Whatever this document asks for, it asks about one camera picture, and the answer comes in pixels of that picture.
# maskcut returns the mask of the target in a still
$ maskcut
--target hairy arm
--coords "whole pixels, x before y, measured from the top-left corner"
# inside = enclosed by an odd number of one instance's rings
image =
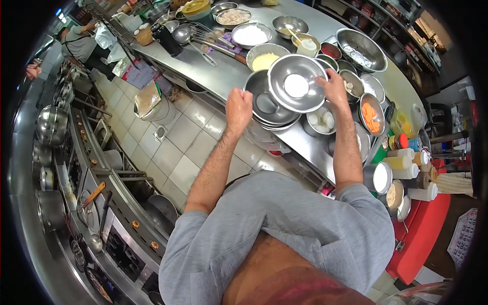
[[[210,214],[222,195],[237,141],[252,117],[252,94],[234,88],[226,102],[227,126],[191,186],[184,213]]]
[[[351,109],[347,102],[344,80],[332,69],[326,70],[329,81],[323,78],[317,82],[324,88],[327,99],[331,102],[336,124],[336,146],[334,150],[334,175],[339,193],[353,183],[363,183],[363,167],[356,140],[356,128]]]

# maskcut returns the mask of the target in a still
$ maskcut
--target container lid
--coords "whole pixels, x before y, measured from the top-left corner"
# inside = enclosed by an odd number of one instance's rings
[[[402,148],[408,147],[408,138],[407,135],[404,133],[400,134],[400,145],[402,146]]]
[[[209,0],[193,0],[183,7],[182,12],[184,15],[196,15],[209,8]]]

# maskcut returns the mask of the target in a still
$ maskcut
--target spoon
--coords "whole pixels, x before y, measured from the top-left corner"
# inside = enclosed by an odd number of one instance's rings
[[[188,43],[191,45],[197,52],[207,61],[207,63],[211,64],[212,66],[216,67],[217,63],[213,58],[211,58],[208,54],[202,52],[199,48],[197,48],[194,44],[192,44],[191,40],[191,30],[189,27],[177,27],[173,31],[173,37],[176,39],[177,42],[185,44]]]
[[[297,37],[297,34],[295,34],[291,29],[288,29],[288,32],[290,32],[291,35],[293,35],[293,37],[295,37],[296,40],[298,40],[298,42],[301,44],[302,41],[300,40],[300,38]]]

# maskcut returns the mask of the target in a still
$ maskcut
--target cooking pot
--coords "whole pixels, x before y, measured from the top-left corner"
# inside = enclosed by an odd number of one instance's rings
[[[32,147],[32,170],[38,171],[43,166],[51,166],[52,150],[49,146],[42,145],[39,141],[34,141]]]
[[[36,190],[37,213],[42,223],[44,234],[66,227],[64,221],[64,203],[58,190]]]
[[[56,106],[48,105],[37,117],[37,138],[43,145],[59,146],[64,142],[68,125],[68,113]]]

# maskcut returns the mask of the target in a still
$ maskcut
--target spice jar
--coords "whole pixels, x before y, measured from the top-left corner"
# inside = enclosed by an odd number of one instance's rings
[[[151,32],[153,33],[153,38],[171,55],[171,57],[175,57],[183,51],[182,46],[174,39],[173,35],[171,35],[165,26],[162,26],[157,22],[151,26]]]
[[[389,137],[388,145],[390,146],[391,150],[407,148],[408,147],[407,135],[402,133],[398,136]]]

